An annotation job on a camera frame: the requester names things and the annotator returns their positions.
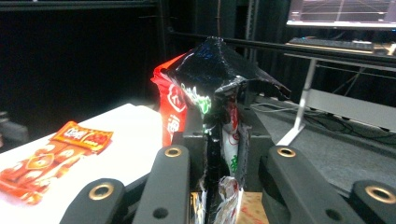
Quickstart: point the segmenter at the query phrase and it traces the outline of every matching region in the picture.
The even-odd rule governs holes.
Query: orange candy wrapper
[[[0,190],[25,203],[37,204],[51,181],[66,174],[82,157],[105,150],[112,134],[69,121],[28,159],[1,171]]]

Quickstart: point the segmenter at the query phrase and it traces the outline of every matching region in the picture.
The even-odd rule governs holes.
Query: green logo
[[[207,114],[209,112],[212,103],[208,96],[199,95],[197,93],[196,87],[193,87],[192,89],[190,87],[186,88],[183,83],[181,83],[181,89],[186,92],[193,104],[199,106],[203,114]]]
[[[238,158],[236,157],[236,155],[233,155],[233,158],[231,159],[231,171],[235,173],[237,168],[238,168]]]

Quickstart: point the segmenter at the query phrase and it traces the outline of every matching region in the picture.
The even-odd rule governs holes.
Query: cable
[[[362,134],[362,133],[357,132],[357,131],[353,128],[352,125],[350,125],[350,124],[348,124],[348,123],[346,123],[346,122],[344,122],[344,121],[341,121],[340,119],[337,119],[337,118],[335,118],[335,117],[320,117],[320,118],[321,118],[321,119],[327,119],[327,120],[330,120],[330,121],[334,121],[334,122],[337,122],[337,123],[343,125],[343,127],[344,127],[343,130],[341,130],[341,131],[339,131],[339,130],[332,130],[328,125],[325,125],[323,122],[319,121],[318,119],[312,118],[312,116],[306,116],[306,117],[304,117],[304,118],[305,118],[305,120],[307,120],[309,123],[311,123],[311,124],[313,124],[313,125],[315,125],[315,124],[314,124],[312,121],[310,121],[309,119],[314,120],[314,121],[315,121],[316,123],[318,123],[322,128],[325,128],[326,130],[331,131],[331,132],[342,133],[342,134],[349,134],[349,135],[352,135],[352,136],[358,136],[358,137],[361,137],[361,138],[364,138],[364,139],[369,139],[369,140],[375,141],[375,142],[380,143],[380,144],[391,145],[391,146],[395,146],[395,145],[396,145],[396,142],[395,142],[395,143],[390,143],[390,142],[378,140],[378,139],[384,139],[384,138],[395,137],[395,136],[396,136],[396,133],[387,134],[387,135],[380,135],[380,136],[368,136],[368,135],[364,135],[364,134]]]
[[[346,93],[344,93],[344,96],[347,96],[349,94],[350,90],[352,89],[353,86],[355,86],[356,81],[358,80],[361,73],[364,72],[364,70],[366,70],[366,68],[364,68],[364,67],[359,68],[359,72],[355,75],[355,78],[353,78],[353,81],[347,88]]]
[[[344,32],[341,33],[341,34],[339,34],[339,35],[337,35],[337,36],[334,36],[334,37],[330,38],[330,40],[337,40],[337,39],[339,39],[341,36],[343,36],[345,33],[346,33],[346,32],[344,31]]]
[[[269,106],[272,106],[272,107],[280,108],[279,110],[260,110],[260,109],[258,109],[258,108],[251,107],[251,108],[253,108],[253,109],[257,110],[257,111],[260,111],[260,112],[262,112],[262,113],[272,113],[272,112],[288,111],[288,110],[291,110],[291,111],[294,110],[294,111],[296,111],[296,110],[298,110],[298,108],[299,108],[298,105],[296,105],[296,106],[294,106],[294,107],[284,107],[284,106],[273,105],[273,104],[268,104],[268,103],[258,103],[258,104],[252,104],[252,105],[250,105],[250,106],[253,106],[253,105],[269,105]],[[325,112],[305,111],[305,114],[307,114],[307,115],[313,115],[313,116],[318,115],[318,114],[324,114],[324,113],[325,113]]]
[[[264,106],[264,105],[268,105],[268,106],[272,106],[275,108],[280,108],[280,109],[274,109],[274,110],[261,110],[259,108],[256,108],[254,106]],[[258,103],[258,104],[252,104],[250,105],[250,107],[256,111],[259,111],[261,113],[275,113],[275,112],[296,112],[296,110],[299,108],[299,106],[295,106],[295,107],[284,107],[284,106],[279,106],[279,105],[273,105],[273,104],[267,104],[267,103]],[[385,144],[385,145],[396,145],[395,143],[390,143],[390,142],[386,142],[384,141],[386,138],[391,138],[391,137],[396,137],[396,133],[391,133],[391,134],[387,134],[387,135],[379,135],[379,136],[368,136],[368,135],[364,135],[362,133],[357,132],[353,126],[349,123],[347,123],[346,121],[342,121],[339,118],[336,118],[334,116],[328,116],[328,113],[323,112],[323,111],[318,111],[318,112],[314,112],[314,111],[306,111],[304,113],[304,119],[309,122],[312,125],[315,125],[319,128],[323,128],[327,131],[333,132],[333,133],[341,133],[341,134],[349,134],[352,136],[358,136],[364,139],[368,139],[368,140],[372,140],[375,141],[377,143],[380,144]],[[323,121],[321,121],[321,119],[326,119],[329,121],[332,121],[334,123],[338,123],[339,125],[342,126],[341,129],[333,129],[331,128],[329,125],[325,124]]]

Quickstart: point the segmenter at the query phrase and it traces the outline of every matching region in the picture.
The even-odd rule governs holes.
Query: computer monitor
[[[396,29],[395,0],[291,0],[287,25]]]

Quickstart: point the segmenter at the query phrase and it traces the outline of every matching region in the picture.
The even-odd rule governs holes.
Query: white table
[[[51,183],[37,205],[23,204],[0,191],[0,223],[59,223],[68,205],[87,184],[104,177],[118,179],[125,186],[131,184],[150,172],[162,147],[161,115],[145,106],[123,105],[80,125],[114,132],[112,142],[100,155],[80,160]],[[0,154],[0,170],[28,158],[50,137]]]

